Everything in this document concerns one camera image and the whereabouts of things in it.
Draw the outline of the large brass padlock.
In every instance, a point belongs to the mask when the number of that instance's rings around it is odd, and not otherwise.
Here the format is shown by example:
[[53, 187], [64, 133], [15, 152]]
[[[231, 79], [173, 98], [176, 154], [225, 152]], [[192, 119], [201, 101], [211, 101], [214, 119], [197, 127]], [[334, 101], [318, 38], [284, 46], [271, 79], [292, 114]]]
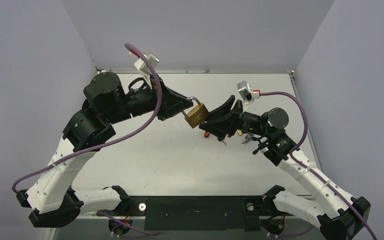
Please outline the large brass padlock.
[[208, 111], [205, 104], [200, 102], [196, 97], [191, 96], [187, 97], [186, 99], [195, 101], [197, 103], [197, 105], [193, 107], [188, 113], [185, 113], [184, 110], [182, 111], [184, 119], [190, 125], [190, 127], [194, 129], [206, 120], [210, 112]]

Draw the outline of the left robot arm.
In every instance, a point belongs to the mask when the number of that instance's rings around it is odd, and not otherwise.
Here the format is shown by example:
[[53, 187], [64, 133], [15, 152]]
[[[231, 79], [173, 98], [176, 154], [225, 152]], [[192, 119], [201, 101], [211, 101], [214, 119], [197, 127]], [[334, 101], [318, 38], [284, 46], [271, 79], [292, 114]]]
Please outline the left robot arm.
[[115, 135], [114, 124], [155, 110], [156, 84], [139, 81], [139, 88], [124, 91], [117, 74], [103, 72], [84, 88], [85, 101], [64, 128], [54, 159], [32, 187], [16, 194], [22, 207], [31, 208], [29, 220], [34, 227], [61, 228], [83, 213], [123, 215], [130, 209], [130, 197], [118, 185], [80, 191], [72, 184], [87, 161]]

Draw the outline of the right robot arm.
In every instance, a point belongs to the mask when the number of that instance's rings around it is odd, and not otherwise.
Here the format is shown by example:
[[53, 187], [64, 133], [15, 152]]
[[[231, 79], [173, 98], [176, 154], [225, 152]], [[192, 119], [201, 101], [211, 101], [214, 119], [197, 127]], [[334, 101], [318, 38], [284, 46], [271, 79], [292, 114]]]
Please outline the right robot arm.
[[310, 161], [287, 135], [288, 123], [289, 116], [282, 108], [257, 115], [244, 111], [242, 102], [231, 96], [210, 111], [199, 128], [220, 140], [236, 131], [252, 134], [258, 143], [256, 152], [293, 177], [311, 195], [311, 199], [306, 199], [275, 185], [262, 195], [262, 207], [267, 213], [298, 217], [318, 228], [327, 240], [353, 239], [367, 224], [370, 202], [343, 190]]

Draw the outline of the small brass padlock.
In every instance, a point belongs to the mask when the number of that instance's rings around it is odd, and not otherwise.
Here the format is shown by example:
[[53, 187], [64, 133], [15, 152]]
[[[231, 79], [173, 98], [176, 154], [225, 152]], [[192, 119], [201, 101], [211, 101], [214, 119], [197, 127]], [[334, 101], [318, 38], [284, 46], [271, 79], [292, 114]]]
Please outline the small brass padlock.
[[244, 134], [244, 132], [241, 130], [237, 130], [236, 132], [238, 133], [239, 136], [242, 136]]

